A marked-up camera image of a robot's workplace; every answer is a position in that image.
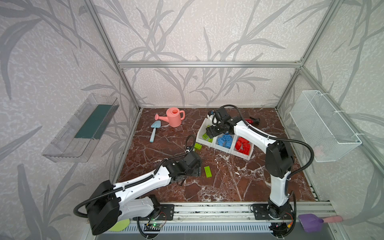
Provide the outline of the blue lego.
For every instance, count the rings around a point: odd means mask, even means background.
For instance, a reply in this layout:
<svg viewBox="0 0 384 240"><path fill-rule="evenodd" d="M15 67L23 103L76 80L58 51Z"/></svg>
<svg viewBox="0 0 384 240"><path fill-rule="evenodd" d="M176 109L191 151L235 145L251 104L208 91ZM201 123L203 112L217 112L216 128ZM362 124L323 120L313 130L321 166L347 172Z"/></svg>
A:
<svg viewBox="0 0 384 240"><path fill-rule="evenodd" d="M218 138L218 145L225 147L226 139L232 138L230 135L222 135L221 137Z"/></svg>
<svg viewBox="0 0 384 240"><path fill-rule="evenodd" d="M233 139L232 138L226 139L225 147L230 149L231 146L232 146L232 143L233 143Z"/></svg>

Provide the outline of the red lego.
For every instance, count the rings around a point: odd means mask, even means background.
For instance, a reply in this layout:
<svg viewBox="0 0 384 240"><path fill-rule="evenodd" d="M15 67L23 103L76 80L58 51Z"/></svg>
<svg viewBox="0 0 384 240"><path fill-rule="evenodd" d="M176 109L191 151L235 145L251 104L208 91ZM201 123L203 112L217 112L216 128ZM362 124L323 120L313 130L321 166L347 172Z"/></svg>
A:
<svg viewBox="0 0 384 240"><path fill-rule="evenodd" d="M238 138L238 142L241 143L242 145L243 144L249 144L250 142L242 137L239 137Z"/></svg>
<svg viewBox="0 0 384 240"><path fill-rule="evenodd" d="M251 149L251 145L243 144L243 146L242 146L242 153L245 154L245 155L249 155L250 154L250 149Z"/></svg>
<svg viewBox="0 0 384 240"><path fill-rule="evenodd" d="M242 143L240 141L237 141L236 142L236 145L235 145L235 149L240 152L240 150L242 149Z"/></svg>

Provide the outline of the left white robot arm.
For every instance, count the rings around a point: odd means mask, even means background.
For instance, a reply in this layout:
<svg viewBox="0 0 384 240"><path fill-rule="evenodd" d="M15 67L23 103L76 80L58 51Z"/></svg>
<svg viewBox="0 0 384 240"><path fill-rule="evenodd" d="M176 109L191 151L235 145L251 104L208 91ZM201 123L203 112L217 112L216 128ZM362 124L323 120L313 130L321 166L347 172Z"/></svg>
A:
<svg viewBox="0 0 384 240"><path fill-rule="evenodd" d="M147 193L174 183L181 186L187 178L201 176L203 161L194 151L197 137L187 138L193 142L185 145L184 153L163 159L153 171L125 182L99 184L89 199L74 207L74 215L88 219L94 236L125 220L159 216L161 204Z"/></svg>

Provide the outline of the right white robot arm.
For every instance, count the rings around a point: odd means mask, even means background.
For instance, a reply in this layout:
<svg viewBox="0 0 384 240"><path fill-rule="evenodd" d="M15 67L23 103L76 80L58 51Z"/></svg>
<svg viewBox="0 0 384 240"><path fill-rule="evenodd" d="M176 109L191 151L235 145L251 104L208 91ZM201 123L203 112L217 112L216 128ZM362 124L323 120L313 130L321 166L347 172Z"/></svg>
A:
<svg viewBox="0 0 384 240"><path fill-rule="evenodd" d="M206 128L209 138L220 134L230 133L258 147L266 154L266 170L271 175L271 193L268 200L268 214L272 219L281 218L290 208L288 183L291 178L307 169L314 161L313 148L306 142L292 139L282 139L267 134L246 121L238 107L223 105L210 111L207 117L212 125ZM299 144L309 150L309 161L301 168L292 171L294 165L291 143Z"/></svg>

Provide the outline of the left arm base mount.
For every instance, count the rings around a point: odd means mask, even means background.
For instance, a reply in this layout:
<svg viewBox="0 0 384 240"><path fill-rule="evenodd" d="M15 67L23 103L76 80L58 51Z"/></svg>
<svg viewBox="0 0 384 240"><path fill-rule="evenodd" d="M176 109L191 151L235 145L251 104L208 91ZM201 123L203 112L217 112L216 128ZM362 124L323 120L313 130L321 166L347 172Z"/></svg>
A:
<svg viewBox="0 0 384 240"><path fill-rule="evenodd" d="M173 204L161 204L154 208L154 210L147 216L151 221L171 221L174 218L175 205Z"/></svg>

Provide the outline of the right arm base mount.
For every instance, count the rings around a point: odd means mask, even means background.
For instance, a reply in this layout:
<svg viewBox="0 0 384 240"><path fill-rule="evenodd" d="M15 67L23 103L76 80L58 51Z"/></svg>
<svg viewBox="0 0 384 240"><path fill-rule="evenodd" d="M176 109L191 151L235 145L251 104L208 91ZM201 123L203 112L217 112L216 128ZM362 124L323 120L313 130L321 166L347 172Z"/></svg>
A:
<svg viewBox="0 0 384 240"><path fill-rule="evenodd" d="M295 211L290 203L280 207L274 204L253 204L250 206L250 210L254 214L255 220L288 220L292 219L295 215Z"/></svg>

